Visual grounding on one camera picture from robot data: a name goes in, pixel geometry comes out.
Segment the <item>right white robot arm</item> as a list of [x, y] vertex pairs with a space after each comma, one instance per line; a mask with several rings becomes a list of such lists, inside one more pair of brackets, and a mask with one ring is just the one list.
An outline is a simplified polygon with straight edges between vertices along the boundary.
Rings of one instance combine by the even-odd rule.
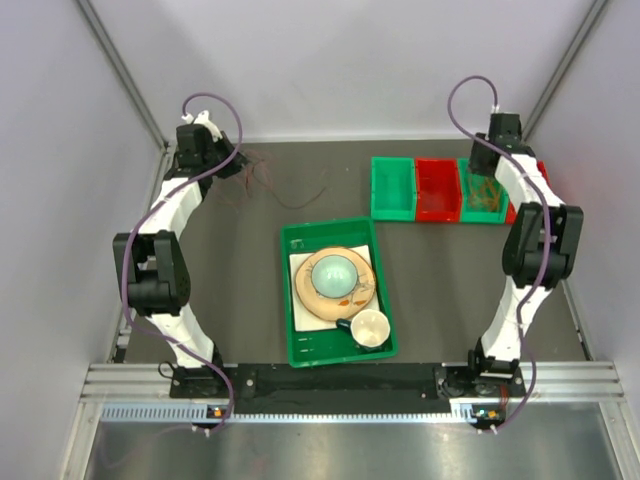
[[469, 352], [466, 380], [487, 396], [516, 379], [523, 340], [551, 291], [573, 271], [584, 212], [551, 189], [521, 137], [520, 117], [493, 112], [474, 138], [468, 170], [497, 181], [516, 211], [502, 253], [506, 283], [496, 314]]

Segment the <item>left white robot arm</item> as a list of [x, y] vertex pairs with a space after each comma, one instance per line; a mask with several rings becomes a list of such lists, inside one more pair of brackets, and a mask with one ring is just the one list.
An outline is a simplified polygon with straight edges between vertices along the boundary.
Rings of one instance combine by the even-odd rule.
[[112, 248], [124, 306], [146, 319], [146, 333], [164, 339], [175, 356], [169, 365], [171, 397], [224, 397], [227, 374], [190, 305], [180, 238], [215, 179], [241, 173], [248, 161], [208, 111], [184, 113], [182, 120], [158, 198], [132, 232], [115, 235]]

